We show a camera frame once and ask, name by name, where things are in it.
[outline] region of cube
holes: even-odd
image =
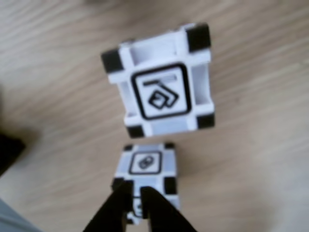
[[[140,199],[142,187],[153,187],[175,208],[180,209],[174,144],[125,146],[112,182],[112,189],[115,190],[124,181],[133,183],[133,211],[127,214],[128,224],[138,225],[142,219]]]
[[[128,41],[102,54],[111,84],[126,108],[131,138],[214,126],[207,24],[188,24],[152,38]]]

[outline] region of printed symbol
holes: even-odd
[[[139,167],[141,169],[147,169],[151,165],[153,165],[153,163],[154,163],[154,158],[152,156],[147,156],[139,162]]]
[[[152,93],[148,100],[148,103],[153,107],[157,108],[158,110],[162,110],[164,106],[167,108],[171,108],[179,98],[177,93],[167,88],[160,81],[154,80],[144,83],[144,86],[149,85],[157,85],[158,87],[160,87],[159,90],[155,90]]]

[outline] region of cube marker symbol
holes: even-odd
[[[117,84],[132,138],[214,126],[207,24],[119,45],[102,54],[109,81]]]

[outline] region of wood grain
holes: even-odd
[[[177,144],[182,212],[198,231],[308,231],[308,0],[1,1],[2,126],[30,148],[0,197],[46,232],[82,231],[132,142],[100,53],[199,21],[216,127],[134,142]]]

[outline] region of black object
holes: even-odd
[[[196,52],[211,47],[209,26],[201,24],[187,30],[189,52]]]
[[[132,139],[145,137],[141,126],[127,127],[126,129]]]
[[[174,149],[175,148],[175,144],[174,143],[165,143],[164,144],[164,148],[165,149]]]
[[[197,127],[199,129],[214,127],[214,125],[215,125],[214,114],[197,117]]]
[[[25,147],[21,140],[0,133],[0,175],[12,165]]]
[[[84,232],[125,232],[126,213],[132,210],[131,182],[117,188],[88,223]]]
[[[196,232],[181,213],[152,187],[140,189],[143,218],[150,220],[152,232]],[[126,214],[132,209],[133,186],[124,182],[106,200],[84,232],[125,232],[132,221]]]
[[[103,53],[101,59],[107,73],[122,71],[124,69],[118,49],[113,49]]]
[[[128,144],[124,147],[124,151],[131,151],[133,149],[133,145],[132,144]]]
[[[177,194],[177,184],[175,177],[164,178],[164,190],[167,195]]]
[[[121,186],[124,183],[124,178],[114,178],[112,181],[112,190],[115,191],[119,186]]]

